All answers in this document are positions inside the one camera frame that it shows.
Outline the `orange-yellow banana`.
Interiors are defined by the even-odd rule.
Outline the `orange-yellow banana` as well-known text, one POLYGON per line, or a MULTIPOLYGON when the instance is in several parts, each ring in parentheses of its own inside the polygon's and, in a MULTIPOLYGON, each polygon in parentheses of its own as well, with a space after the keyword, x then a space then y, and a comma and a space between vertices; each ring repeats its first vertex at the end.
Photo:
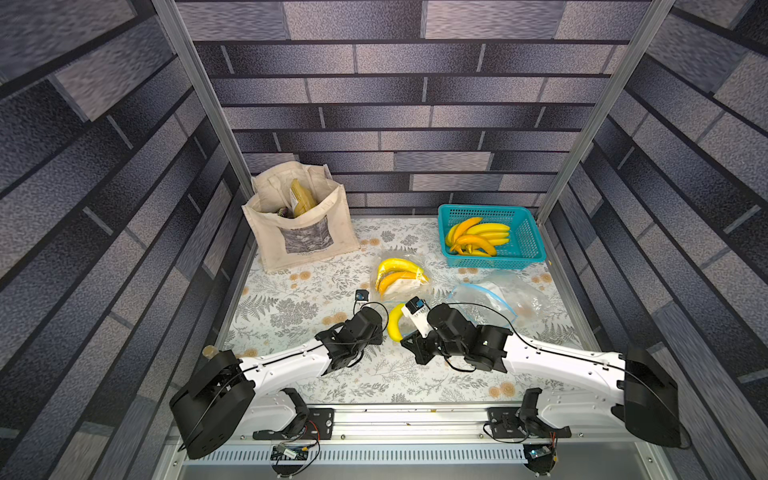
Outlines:
POLYGON ((461 236, 463 236, 471 227, 474 227, 475 225, 481 223, 482 221, 483 221, 482 217, 472 217, 456 225, 455 228, 452 230, 451 244, 455 244, 456 241, 461 236))
POLYGON ((458 250, 464 251, 477 251, 482 250, 490 255, 496 256, 496 247, 492 246, 488 239, 477 235, 463 235, 456 243, 451 247, 452 251, 458 252, 458 250))

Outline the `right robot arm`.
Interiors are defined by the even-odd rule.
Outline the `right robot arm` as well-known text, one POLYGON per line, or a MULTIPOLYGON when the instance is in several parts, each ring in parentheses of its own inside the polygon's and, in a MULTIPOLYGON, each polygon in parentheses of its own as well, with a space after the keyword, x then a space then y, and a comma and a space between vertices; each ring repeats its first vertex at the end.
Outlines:
POLYGON ((623 425, 657 446, 691 447, 679 418, 677 383, 645 350, 594 352, 536 341, 517 332, 510 320, 502 326, 476 324, 461 306, 430 307, 414 297, 390 313, 388 334, 419 365, 460 357, 465 373, 530 374, 585 391, 574 400, 547 400, 541 388, 528 389, 517 410, 517 426, 527 437, 566 437, 583 420, 592 426, 623 425))

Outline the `zip-top bag of bananas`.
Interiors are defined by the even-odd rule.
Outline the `zip-top bag of bananas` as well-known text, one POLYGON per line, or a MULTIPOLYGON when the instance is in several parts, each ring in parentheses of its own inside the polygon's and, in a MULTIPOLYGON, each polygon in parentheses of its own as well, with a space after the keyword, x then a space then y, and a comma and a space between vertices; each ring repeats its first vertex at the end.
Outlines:
POLYGON ((546 294, 510 271, 495 271, 475 283, 463 283, 448 295, 446 303, 476 325, 515 328, 542 320, 551 306, 546 294))
POLYGON ((428 293, 433 275, 415 252, 385 250, 374 261, 370 280, 379 301, 405 301, 428 293))

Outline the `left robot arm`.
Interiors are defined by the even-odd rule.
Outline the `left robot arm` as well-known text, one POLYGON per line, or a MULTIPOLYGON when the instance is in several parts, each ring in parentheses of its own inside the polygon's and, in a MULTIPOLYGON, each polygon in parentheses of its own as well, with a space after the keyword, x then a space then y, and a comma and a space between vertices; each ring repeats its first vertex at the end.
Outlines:
POLYGON ((308 411, 290 386, 355 366, 366 347, 383 343, 384 329, 382 316, 364 306, 312 340, 276 354, 238 358, 230 350, 218 352, 169 402, 180 449, 197 460, 233 434, 298 434, 308 411))

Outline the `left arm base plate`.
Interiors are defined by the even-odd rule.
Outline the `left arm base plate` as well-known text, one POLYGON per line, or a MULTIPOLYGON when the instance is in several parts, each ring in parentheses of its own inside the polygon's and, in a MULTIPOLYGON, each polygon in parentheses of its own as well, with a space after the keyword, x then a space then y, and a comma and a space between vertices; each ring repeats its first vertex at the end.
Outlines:
POLYGON ((287 427, 281 431, 254 431, 253 440, 299 440, 317 439, 330 440, 335 423, 333 408, 310 408, 306 414, 299 414, 287 427))

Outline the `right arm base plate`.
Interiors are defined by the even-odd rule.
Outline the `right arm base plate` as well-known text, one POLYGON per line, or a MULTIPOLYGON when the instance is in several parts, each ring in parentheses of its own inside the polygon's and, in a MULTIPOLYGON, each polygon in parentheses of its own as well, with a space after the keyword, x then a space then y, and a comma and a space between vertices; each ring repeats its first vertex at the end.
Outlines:
POLYGON ((552 427, 535 415, 532 409, 525 409, 520 414, 518 407, 491 407, 486 414, 483 430, 495 440, 520 443, 527 439, 557 440, 572 436, 569 427, 552 427))

